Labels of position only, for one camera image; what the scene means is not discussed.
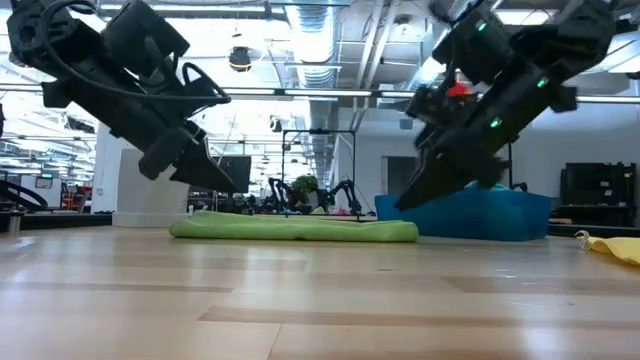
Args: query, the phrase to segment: ceiling duct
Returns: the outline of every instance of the ceiling duct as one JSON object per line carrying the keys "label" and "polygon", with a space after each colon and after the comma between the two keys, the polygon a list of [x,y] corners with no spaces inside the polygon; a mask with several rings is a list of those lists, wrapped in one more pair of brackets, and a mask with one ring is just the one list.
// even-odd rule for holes
{"label": "ceiling duct", "polygon": [[[336,34],[338,27],[338,9],[332,6],[287,6],[287,18],[294,31],[294,56],[299,63],[309,66],[298,67],[300,85],[304,88],[332,88],[336,82],[336,70],[322,66],[334,61],[336,53]],[[310,101],[312,129],[330,129],[337,127],[337,109],[332,102]],[[310,136],[312,151],[315,154],[316,175],[320,183],[328,179],[333,136]]]}

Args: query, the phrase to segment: white pillar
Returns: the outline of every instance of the white pillar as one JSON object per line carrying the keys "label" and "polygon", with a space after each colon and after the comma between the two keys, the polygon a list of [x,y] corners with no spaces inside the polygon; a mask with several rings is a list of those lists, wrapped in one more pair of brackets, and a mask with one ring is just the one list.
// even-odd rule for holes
{"label": "white pillar", "polygon": [[118,171],[117,208],[113,226],[168,227],[187,215],[189,185],[169,181],[175,169],[170,167],[151,181],[140,174],[138,149],[122,149]]}
{"label": "white pillar", "polygon": [[120,153],[122,149],[133,148],[126,140],[109,134],[110,130],[102,123],[98,125],[91,213],[116,211]]}

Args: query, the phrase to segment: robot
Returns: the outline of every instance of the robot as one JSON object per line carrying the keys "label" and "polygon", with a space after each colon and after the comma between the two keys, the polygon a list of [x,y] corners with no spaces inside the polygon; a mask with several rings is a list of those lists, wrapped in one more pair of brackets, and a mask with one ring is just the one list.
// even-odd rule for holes
{"label": "robot", "polygon": [[171,180],[237,191],[209,156],[206,132],[188,120],[231,98],[192,63],[183,64],[178,79],[189,43],[147,4],[129,0],[101,33],[67,10],[95,13],[89,0],[12,0],[11,6],[13,55],[56,78],[42,83],[46,107],[80,105],[144,153],[139,170],[151,180],[172,165]]}
{"label": "robot", "polygon": [[[514,27],[484,0],[469,4],[457,19],[432,2],[432,15],[451,26],[432,54],[447,70],[438,88],[418,88],[406,111],[426,126],[414,142],[419,167],[396,207],[419,206],[474,180],[494,186],[509,167],[495,156],[500,148],[548,107],[557,113],[577,109],[577,90],[563,83],[606,57],[616,32],[615,4],[571,0],[542,25]],[[489,90],[448,96],[457,69]]]}

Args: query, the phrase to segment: black cable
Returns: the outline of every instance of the black cable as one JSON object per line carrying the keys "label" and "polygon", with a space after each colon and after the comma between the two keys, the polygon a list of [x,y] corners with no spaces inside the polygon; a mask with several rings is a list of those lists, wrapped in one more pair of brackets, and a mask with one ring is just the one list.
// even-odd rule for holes
{"label": "black cable", "polygon": [[176,96],[176,95],[150,95],[143,93],[136,93],[126,90],[121,90],[118,88],[114,88],[111,86],[107,86],[101,84],[97,81],[91,80],[84,75],[78,73],[74,68],[69,66],[60,55],[55,51],[53,46],[51,45],[51,39],[49,37],[49,27],[53,22],[53,17],[62,9],[72,6],[72,5],[84,5],[88,8],[91,8],[93,13],[97,13],[95,4],[89,0],[61,0],[56,1],[53,4],[49,5],[44,12],[42,13],[42,17],[38,26],[38,34],[42,41],[42,47],[47,51],[48,55],[51,59],[62,67],[69,75],[84,82],[87,85],[93,86],[100,90],[110,92],[117,95],[128,96],[131,98],[144,99],[144,100],[163,100],[163,101],[206,101],[210,104],[227,104],[231,102],[231,97],[227,95],[227,93],[222,90],[209,76],[206,76],[211,84],[213,84],[213,88],[218,92],[218,96]]}

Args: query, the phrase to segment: yellow cloth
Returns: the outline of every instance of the yellow cloth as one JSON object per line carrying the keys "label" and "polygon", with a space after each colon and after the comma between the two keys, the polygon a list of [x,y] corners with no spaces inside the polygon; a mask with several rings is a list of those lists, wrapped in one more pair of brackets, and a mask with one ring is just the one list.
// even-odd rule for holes
{"label": "yellow cloth", "polygon": [[586,231],[579,231],[576,237],[582,242],[584,249],[611,254],[629,264],[640,265],[640,238],[603,239],[591,237]]}

